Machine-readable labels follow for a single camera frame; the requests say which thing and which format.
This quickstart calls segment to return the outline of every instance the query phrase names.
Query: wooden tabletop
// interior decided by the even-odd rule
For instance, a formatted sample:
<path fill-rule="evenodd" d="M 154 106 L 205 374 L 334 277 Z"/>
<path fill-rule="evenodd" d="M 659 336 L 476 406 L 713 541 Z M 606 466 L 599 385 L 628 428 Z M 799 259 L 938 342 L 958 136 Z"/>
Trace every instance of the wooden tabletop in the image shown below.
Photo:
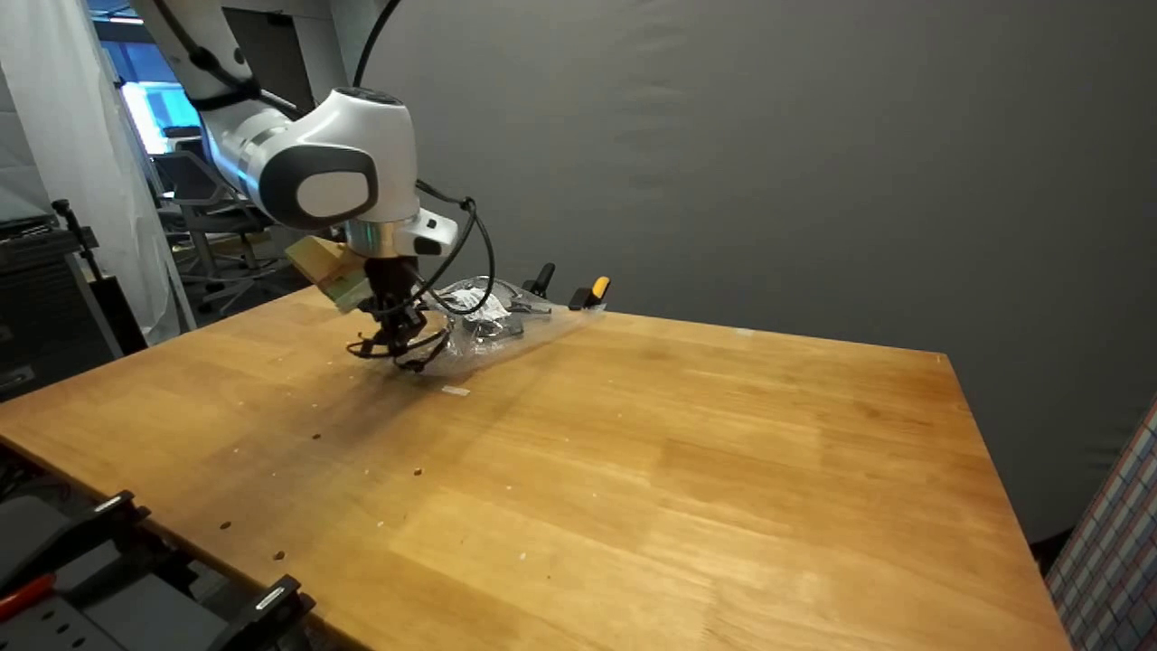
<path fill-rule="evenodd" d="M 0 406 L 367 646 L 1068 646 L 945 353 L 604 313 L 461 384 L 296 291 Z"/>

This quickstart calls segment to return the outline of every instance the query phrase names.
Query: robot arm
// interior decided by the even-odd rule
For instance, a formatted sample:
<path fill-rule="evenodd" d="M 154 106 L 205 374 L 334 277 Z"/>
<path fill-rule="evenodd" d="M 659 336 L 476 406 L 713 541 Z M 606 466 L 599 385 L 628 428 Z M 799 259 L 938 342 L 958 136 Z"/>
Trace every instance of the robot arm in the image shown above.
<path fill-rule="evenodd" d="M 371 286 L 363 305 L 381 321 L 371 342 L 406 353 L 424 330 L 414 306 L 416 256 L 449 251 L 461 239 L 456 219 L 418 209 L 409 108 L 369 89 L 334 89 L 289 118 L 263 98 L 221 0 L 135 6 L 201 113 L 215 165 L 283 224 L 343 224 Z"/>

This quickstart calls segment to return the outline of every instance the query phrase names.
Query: gray backdrop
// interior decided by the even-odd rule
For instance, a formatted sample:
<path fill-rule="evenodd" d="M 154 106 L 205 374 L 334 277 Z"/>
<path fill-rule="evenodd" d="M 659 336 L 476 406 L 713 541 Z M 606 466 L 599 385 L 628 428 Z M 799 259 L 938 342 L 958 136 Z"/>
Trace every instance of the gray backdrop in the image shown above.
<path fill-rule="evenodd" d="M 1034 538 L 1157 390 L 1152 0 L 414 0 L 369 88 L 504 273 L 948 349 Z"/>

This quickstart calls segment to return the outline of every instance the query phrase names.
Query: transparent plastic object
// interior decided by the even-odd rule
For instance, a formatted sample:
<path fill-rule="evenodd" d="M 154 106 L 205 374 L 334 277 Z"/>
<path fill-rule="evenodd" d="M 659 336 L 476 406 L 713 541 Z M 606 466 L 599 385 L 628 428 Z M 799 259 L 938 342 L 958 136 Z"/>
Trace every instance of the transparent plastic object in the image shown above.
<path fill-rule="evenodd" d="M 439 299 L 467 311 L 484 296 L 484 273 L 464 277 L 439 290 Z M 473 313 L 449 313 L 449 341 L 439 359 L 426 360 L 424 374 L 467 374 L 476 368 L 490 368 L 496 360 L 506 360 L 514 353 L 523 353 L 532 346 L 543 346 L 551 341 L 561 341 L 594 317 L 604 313 L 604 306 L 594 311 L 573 311 L 563 305 L 551 305 L 514 282 L 496 277 L 491 296 Z"/>

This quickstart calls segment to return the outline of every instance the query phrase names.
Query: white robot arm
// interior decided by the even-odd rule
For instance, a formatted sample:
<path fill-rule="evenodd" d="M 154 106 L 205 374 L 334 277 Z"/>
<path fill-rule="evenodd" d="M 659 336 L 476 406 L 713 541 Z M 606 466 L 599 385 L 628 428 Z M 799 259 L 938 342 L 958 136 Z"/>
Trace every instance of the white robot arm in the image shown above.
<path fill-rule="evenodd" d="M 201 113 L 205 156 L 267 215 L 294 227 L 346 227 L 367 256 L 375 342 L 406 349 L 424 330 L 414 311 L 416 256 L 444 251 L 461 224 L 418 209 L 409 108 L 371 89 L 334 89 L 289 118 L 259 89 L 221 0 L 135 0 L 188 100 Z"/>

